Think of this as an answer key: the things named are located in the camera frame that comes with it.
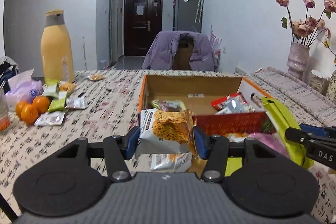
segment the red snack package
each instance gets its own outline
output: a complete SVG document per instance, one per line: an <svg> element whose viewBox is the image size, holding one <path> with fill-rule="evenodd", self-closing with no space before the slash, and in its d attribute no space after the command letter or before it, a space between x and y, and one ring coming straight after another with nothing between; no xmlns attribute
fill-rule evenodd
<svg viewBox="0 0 336 224"><path fill-rule="evenodd" d="M231 97L236 97L236 96L241 96L242 100L244 103L247 103L247 101L245 100L244 96L242 95L241 92L238 92L238 93L233 93L233 94L230 94L226 97L222 97L222 98L219 98L217 100L214 100L211 102L211 105L217 109L217 110L221 110L223 108L223 103L228 100L229 98Z"/></svg>

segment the refrigerator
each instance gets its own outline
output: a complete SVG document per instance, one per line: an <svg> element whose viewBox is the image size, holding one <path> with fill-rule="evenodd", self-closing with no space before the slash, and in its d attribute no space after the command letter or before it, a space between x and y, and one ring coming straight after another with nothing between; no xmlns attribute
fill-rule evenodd
<svg viewBox="0 0 336 224"><path fill-rule="evenodd" d="M198 0L174 0L174 18L173 31L192 31L201 32L202 30L202 11L199 11L197 21L195 23L196 12L198 7Z"/></svg>

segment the metal screw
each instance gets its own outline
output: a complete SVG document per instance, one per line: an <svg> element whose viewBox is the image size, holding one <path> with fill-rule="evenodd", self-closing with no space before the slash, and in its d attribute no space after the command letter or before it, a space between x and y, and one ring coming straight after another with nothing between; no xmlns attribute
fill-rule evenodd
<svg viewBox="0 0 336 224"><path fill-rule="evenodd" d="M116 180L123 180L128 178L128 173L125 171L116 171L112 174L112 178Z"/></svg>
<svg viewBox="0 0 336 224"><path fill-rule="evenodd" d="M204 176L207 178L207 179L217 179L221 176L221 173L219 173L218 171L216 170L208 170L204 173Z"/></svg>

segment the black circular pad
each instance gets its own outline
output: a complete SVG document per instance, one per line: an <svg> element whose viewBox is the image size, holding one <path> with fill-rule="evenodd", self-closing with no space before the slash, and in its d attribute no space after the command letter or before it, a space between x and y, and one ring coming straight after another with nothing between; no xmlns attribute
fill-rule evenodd
<svg viewBox="0 0 336 224"><path fill-rule="evenodd" d="M265 217L310 213L319 195L315 177L286 160L249 163L227 178L229 197L241 208Z"/></svg>
<svg viewBox="0 0 336 224"><path fill-rule="evenodd" d="M105 192L98 171L75 160L35 165L18 177L13 193L24 210L46 217L69 216L91 207Z"/></svg>

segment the yellow thermos bottle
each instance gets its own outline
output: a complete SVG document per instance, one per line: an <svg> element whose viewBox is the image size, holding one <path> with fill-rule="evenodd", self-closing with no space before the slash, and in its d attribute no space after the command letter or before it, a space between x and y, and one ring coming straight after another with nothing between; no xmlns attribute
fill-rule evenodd
<svg viewBox="0 0 336 224"><path fill-rule="evenodd" d="M47 12L46 25L41 39L41 55L45 81L75 80L71 42L64 24L64 11Z"/></svg>

